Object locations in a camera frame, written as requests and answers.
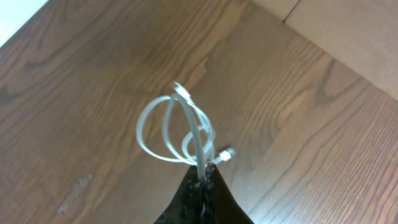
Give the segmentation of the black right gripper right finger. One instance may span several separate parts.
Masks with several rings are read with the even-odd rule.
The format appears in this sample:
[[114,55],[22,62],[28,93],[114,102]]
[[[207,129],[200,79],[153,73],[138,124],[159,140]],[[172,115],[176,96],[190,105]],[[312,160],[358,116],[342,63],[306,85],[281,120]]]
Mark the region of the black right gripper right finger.
[[215,164],[206,167],[205,214],[207,223],[253,224],[235,201],[226,182]]

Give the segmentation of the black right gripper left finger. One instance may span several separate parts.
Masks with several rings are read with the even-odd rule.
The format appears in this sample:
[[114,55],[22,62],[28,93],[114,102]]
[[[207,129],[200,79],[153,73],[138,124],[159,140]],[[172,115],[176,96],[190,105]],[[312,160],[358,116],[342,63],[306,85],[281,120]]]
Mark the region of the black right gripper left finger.
[[204,183],[198,179],[196,166],[190,166],[167,208],[154,224],[201,223]]

